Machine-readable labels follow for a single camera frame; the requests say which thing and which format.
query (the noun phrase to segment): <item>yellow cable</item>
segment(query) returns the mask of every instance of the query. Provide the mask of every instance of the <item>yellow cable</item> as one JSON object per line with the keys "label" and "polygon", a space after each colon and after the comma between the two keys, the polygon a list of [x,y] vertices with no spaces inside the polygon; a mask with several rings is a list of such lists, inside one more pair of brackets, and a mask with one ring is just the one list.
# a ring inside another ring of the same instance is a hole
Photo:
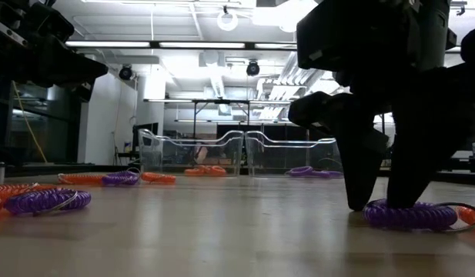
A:
{"label": "yellow cable", "polygon": [[20,94],[18,93],[18,89],[16,88],[15,81],[13,81],[12,83],[13,83],[13,89],[15,90],[16,97],[18,98],[18,103],[20,104],[20,108],[22,109],[23,118],[25,119],[25,123],[27,124],[28,131],[30,132],[30,135],[32,135],[32,139],[34,139],[35,146],[37,146],[37,149],[40,152],[42,159],[44,160],[45,163],[47,163],[47,159],[45,158],[44,152],[42,151],[42,148],[38,144],[37,139],[35,138],[34,132],[32,131],[32,128],[30,128],[30,124],[28,123],[27,115],[25,114],[25,110],[23,109],[22,99],[20,98]]}

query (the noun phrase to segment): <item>security camera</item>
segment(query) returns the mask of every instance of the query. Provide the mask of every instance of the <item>security camera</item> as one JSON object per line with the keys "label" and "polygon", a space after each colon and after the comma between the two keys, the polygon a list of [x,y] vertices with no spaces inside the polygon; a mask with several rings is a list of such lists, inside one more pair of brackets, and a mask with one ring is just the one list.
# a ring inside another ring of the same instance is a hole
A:
{"label": "security camera", "polygon": [[119,70],[119,77],[125,81],[131,81],[136,77],[136,74],[131,69],[131,65],[122,65],[121,70]]}
{"label": "security camera", "polygon": [[248,76],[256,76],[259,74],[259,65],[257,61],[250,61],[249,65],[247,65],[246,73]]}

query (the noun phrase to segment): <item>floor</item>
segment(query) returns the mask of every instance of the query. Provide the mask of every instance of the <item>floor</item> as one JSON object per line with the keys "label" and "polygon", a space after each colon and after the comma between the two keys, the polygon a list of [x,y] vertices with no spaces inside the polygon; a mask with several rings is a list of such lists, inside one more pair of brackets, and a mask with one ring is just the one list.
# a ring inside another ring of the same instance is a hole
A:
{"label": "floor", "polygon": [[[386,183],[379,179],[374,199]],[[79,188],[92,193],[87,209],[0,220],[0,276],[475,275],[475,232],[372,229],[346,207],[343,180]],[[433,183],[422,200],[475,205],[475,186]]]}

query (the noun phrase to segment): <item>black robot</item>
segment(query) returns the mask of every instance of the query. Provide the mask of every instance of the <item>black robot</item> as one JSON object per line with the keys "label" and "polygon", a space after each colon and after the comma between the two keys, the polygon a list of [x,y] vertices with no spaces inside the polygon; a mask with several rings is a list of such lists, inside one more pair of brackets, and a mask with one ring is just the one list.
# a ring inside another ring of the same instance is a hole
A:
{"label": "black robot", "polygon": [[336,138],[354,211],[369,201],[387,147],[375,115],[392,112],[396,124],[391,208],[412,207],[475,135],[475,30],[462,41],[464,63],[444,68],[456,41],[449,11],[450,0],[325,0],[297,25],[299,66],[335,72],[352,94],[298,99],[289,120]]}

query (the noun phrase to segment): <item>transparent acrylic wall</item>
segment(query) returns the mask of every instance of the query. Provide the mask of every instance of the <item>transparent acrylic wall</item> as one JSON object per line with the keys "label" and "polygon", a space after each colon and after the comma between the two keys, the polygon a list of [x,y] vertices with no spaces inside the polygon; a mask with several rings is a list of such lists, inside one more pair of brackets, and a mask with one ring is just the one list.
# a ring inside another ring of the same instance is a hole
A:
{"label": "transparent acrylic wall", "polygon": [[173,139],[140,129],[139,157],[144,172],[189,175],[188,172],[206,170],[207,174],[202,175],[215,175],[210,169],[225,169],[218,176],[237,176],[243,142],[241,131],[227,132],[220,139],[203,140]]}
{"label": "transparent acrylic wall", "polygon": [[290,169],[311,166],[316,171],[338,171],[343,168],[334,138],[315,142],[274,141],[258,131],[246,133],[249,175],[260,177],[287,176]]}

